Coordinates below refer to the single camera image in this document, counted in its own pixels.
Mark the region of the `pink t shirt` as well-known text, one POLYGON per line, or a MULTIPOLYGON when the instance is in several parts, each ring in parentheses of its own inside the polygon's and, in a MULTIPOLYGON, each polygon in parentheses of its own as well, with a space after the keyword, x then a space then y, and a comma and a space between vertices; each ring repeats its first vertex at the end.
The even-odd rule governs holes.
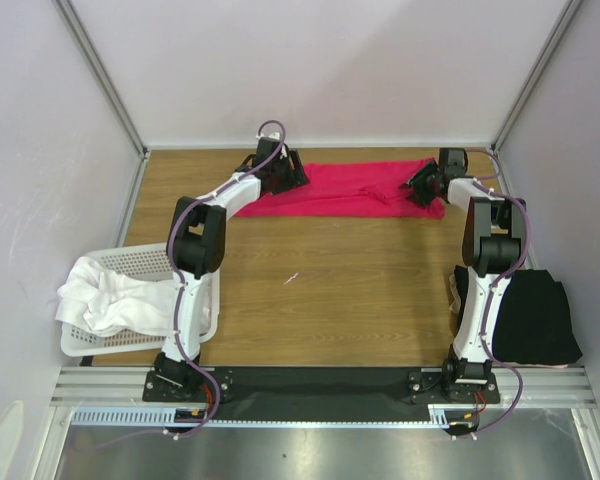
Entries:
POLYGON ((444 203, 420 206, 406 182, 428 158, 416 161, 308 164, 309 183, 285 193, 266 194, 237 215, 254 217, 355 217, 441 219, 444 203))

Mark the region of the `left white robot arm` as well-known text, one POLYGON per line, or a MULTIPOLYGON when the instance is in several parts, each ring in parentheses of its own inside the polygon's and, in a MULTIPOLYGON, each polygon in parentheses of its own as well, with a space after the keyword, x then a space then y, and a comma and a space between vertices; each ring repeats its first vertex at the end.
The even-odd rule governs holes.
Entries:
POLYGON ((160 388, 179 400, 194 397, 205 382, 201 344, 217 329, 219 269, 228 221, 265 194, 281 194, 309 183, 299 152, 282 140, 262 137, 229 179, 208 194, 177 203, 166 244, 176 282, 171 332, 157 355, 143 394, 160 388))

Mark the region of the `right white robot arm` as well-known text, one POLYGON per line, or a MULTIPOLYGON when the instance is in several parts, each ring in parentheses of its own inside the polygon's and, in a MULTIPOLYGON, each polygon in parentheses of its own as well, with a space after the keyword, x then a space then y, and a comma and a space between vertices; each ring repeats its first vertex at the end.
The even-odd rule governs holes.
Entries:
POLYGON ((442 148, 404 184, 409 199, 421 206, 441 199, 466 213, 462 259, 468 290, 440 377, 441 392, 454 402, 486 389, 492 367, 502 364, 493 347, 500 305, 530 246, 526 203, 486 187, 482 178, 468 174, 468 166, 467 150, 442 148))

